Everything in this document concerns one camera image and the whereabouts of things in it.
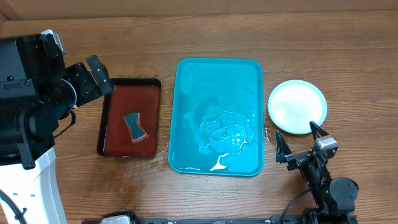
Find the blue plastic tray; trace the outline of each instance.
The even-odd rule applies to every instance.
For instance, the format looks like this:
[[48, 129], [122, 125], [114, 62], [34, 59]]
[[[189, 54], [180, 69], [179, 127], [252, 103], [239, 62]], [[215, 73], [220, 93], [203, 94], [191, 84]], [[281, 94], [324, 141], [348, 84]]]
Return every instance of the blue plastic tray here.
[[264, 166], [262, 69], [253, 60], [177, 66], [169, 164], [177, 172], [255, 176]]

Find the wood grain surface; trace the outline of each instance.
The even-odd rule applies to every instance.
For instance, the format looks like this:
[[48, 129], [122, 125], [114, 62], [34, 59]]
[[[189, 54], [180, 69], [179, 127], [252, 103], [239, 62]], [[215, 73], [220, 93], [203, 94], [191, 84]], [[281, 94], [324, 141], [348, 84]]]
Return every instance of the wood grain surface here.
[[[359, 184], [354, 214], [360, 223], [398, 219], [397, 11], [6, 21], [1, 36], [45, 29], [61, 35], [66, 65], [97, 54], [112, 77], [162, 82], [155, 158], [97, 155], [103, 99], [78, 108], [77, 124], [57, 138], [58, 187], [69, 223], [120, 210], [174, 219], [281, 214], [307, 188], [298, 170], [275, 162], [277, 128], [266, 109], [272, 89], [290, 79], [309, 81], [326, 97], [322, 128], [340, 146], [328, 169]], [[185, 57], [251, 58], [262, 65], [266, 158], [258, 176], [179, 174], [168, 165], [175, 69]], [[313, 144], [310, 135], [284, 136], [294, 153]], [[289, 213], [313, 206], [307, 195]]]

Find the cardboard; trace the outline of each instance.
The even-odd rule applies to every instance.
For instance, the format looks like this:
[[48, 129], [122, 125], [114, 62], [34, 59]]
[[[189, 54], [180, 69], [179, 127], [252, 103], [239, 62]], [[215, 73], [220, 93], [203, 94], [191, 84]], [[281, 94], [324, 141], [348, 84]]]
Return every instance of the cardboard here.
[[2, 27], [4, 25], [4, 21], [6, 21], [7, 18], [4, 16], [4, 14], [1, 12], [1, 8], [0, 8], [0, 33], [2, 30]]
[[398, 9], [396, 0], [0, 0], [10, 20]]

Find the white paper plate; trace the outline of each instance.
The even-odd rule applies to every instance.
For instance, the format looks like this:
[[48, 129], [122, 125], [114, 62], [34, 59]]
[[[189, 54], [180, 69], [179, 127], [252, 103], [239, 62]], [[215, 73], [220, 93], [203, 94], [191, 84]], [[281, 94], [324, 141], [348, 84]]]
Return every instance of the white paper plate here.
[[268, 99], [271, 120], [282, 130], [292, 134], [311, 132], [310, 121], [321, 126], [328, 106], [322, 92], [303, 80], [289, 80], [279, 84]]

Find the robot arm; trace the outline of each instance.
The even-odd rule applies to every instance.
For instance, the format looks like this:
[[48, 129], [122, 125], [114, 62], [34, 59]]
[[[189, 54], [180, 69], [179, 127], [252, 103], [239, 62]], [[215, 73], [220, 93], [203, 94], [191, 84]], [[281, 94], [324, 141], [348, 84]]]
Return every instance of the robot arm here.
[[349, 212], [355, 210], [354, 202], [359, 187], [346, 177], [332, 179], [326, 168], [328, 160], [335, 156], [337, 140], [322, 130], [313, 121], [310, 122], [313, 147], [307, 152], [293, 155], [279, 131], [277, 138], [276, 161], [287, 162], [289, 171], [299, 169], [308, 184], [318, 208], [306, 208], [303, 223], [356, 223]]
[[65, 68], [57, 33], [0, 40], [0, 201], [9, 223], [66, 224], [55, 175], [53, 132], [73, 109], [114, 89], [96, 55]]

